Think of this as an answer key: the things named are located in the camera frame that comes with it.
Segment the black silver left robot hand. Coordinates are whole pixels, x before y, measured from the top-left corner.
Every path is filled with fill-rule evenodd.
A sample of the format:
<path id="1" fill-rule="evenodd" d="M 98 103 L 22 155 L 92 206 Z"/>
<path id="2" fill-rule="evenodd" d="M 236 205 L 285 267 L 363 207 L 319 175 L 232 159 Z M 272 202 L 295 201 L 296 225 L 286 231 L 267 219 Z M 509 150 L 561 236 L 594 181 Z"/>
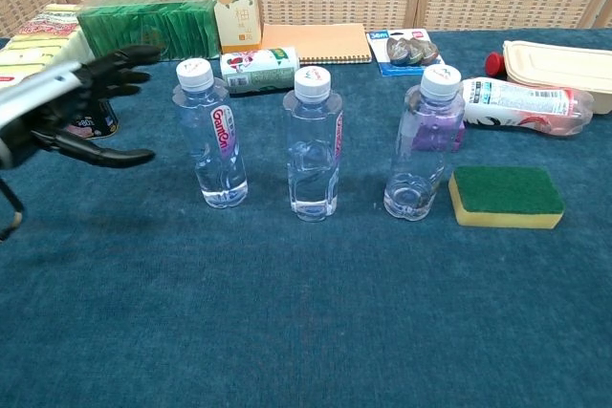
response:
<path id="1" fill-rule="evenodd" d="M 13 169 L 39 150 L 109 168 L 129 168 L 154 159 L 148 149 L 101 148 L 66 130 L 77 116 L 113 97 L 132 96 L 150 74 L 139 66 L 157 63 L 161 50 L 130 45 L 82 64 L 62 63 L 1 91 L 1 168 Z"/>

